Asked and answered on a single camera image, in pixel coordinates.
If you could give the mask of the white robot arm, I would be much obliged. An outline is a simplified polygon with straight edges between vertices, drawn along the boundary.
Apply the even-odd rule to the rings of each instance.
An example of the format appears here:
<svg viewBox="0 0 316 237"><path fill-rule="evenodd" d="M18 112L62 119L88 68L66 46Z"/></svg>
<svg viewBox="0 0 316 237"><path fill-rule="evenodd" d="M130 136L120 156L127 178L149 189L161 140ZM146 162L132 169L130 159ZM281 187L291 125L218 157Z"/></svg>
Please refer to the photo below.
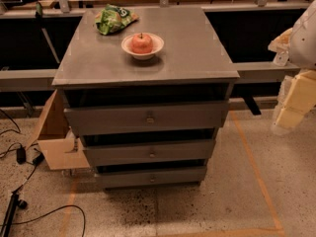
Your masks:
<svg viewBox="0 0 316 237"><path fill-rule="evenodd" d="M300 68L294 77L281 83L274 110L272 131L283 135L293 131L316 106L316 1L313 1L293 27L271 41L268 50L273 63L290 62Z"/></svg>

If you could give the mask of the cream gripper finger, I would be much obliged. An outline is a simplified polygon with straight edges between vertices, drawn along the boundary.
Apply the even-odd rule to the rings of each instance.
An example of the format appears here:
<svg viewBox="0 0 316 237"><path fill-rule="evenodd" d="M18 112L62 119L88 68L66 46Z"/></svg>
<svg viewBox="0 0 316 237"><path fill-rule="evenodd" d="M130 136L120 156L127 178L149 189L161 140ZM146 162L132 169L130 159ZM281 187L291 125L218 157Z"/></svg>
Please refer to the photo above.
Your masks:
<svg viewBox="0 0 316 237"><path fill-rule="evenodd" d="M287 29L268 45L268 50L276 54L273 63L277 66L285 66L289 59L289 41L292 28Z"/></svg>
<svg viewBox="0 0 316 237"><path fill-rule="evenodd" d="M281 82L274 109L272 132L284 135L295 130L316 106L316 71L302 70Z"/></svg>

